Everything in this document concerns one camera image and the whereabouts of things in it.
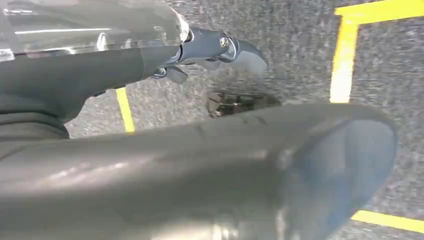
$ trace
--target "yellow painted line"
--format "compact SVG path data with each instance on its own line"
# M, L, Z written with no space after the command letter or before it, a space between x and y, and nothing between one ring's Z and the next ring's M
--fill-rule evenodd
M358 28L359 25L348 18L341 19L331 76L330 102L332 103L349 102Z
M330 102L348 103L359 25L424 16L424 0L382 0L339 7L334 13L341 15L341 24L333 59Z
M384 21L424 16L424 0L384 0L339 7L336 15L349 17L357 24L371 24Z
M360 210L353 217L353 220L369 224L376 224L396 229L403 229L424 234L424 221L410 219L400 216L386 215L382 213Z
M135 127L133 116L131 114L130 103L128 102L127 90L125 89L125 87L116 90L116 97L118 99L125 131L128 133L132 133L135 131Z

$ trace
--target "ground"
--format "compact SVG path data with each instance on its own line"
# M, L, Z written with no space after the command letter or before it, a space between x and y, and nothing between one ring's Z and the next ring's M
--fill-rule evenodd
M207 118L213 89L264 92L284 104L327 103L340 17L335 8L362 0L168 0L192 25L220 29L263 50L270 71L254 78L229 67L186 68L189 80L148 79L127 86L137 131ZM366 210L424 220L424 16L361 25L351 102L373 105L395 119L396 167ZM73 137L124 132L116 93L90 99L67 124ZM423 234L352 221L333 239L423 240Z

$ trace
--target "yellow parking line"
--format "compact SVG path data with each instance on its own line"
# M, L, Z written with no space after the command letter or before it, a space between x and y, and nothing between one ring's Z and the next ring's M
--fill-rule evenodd
M424 16L424 0L376 1L339 7L334 14L341 15L341 24L333 59L330 102L348 103L359 25Z
M125 87L116 90L116 97L118 99L125 131L128 133L132 133L135 131L135 127L133 116L131 114L130 104L128 102L127 90L125 89Z
M421 220L386 215L365 210L358 211L352 217L352 219L364 223L377 224L381 226L403 229L424 234L424 221Z
M342 18L331 76L330 102L332 103L348 103L351 97L358 28L358 24L348 18Z
M424 16L424 0L384 0L339 7L336 15L348 17L357 24L372 24Z

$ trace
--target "metal bolt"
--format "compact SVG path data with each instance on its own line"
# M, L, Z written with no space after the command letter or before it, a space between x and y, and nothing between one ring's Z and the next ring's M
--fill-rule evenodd
M228 40L228 37L227 37L227 36L225 36L225 35L222 35L222 36L219 38L219 43L221 44L221 47L222 47L223 49L226 49L226 48L228 48L228 47L230 46L230 41Z

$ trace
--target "chrome part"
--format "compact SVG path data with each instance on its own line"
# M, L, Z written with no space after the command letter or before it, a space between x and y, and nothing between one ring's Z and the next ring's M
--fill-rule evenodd
M168 74L168 70L163 67L163 68L159 68L157 69L154 74L151 76L151 78L153 79L163 79L164 77L166 77Z
M226 35L222 35L222 36L219 38L219 43L221 44L221 47L222 47L223 49L228 48L228 47L229 47L229 45L230 45L230 41L229 41L229 39L228 39L228 37L227 37Z

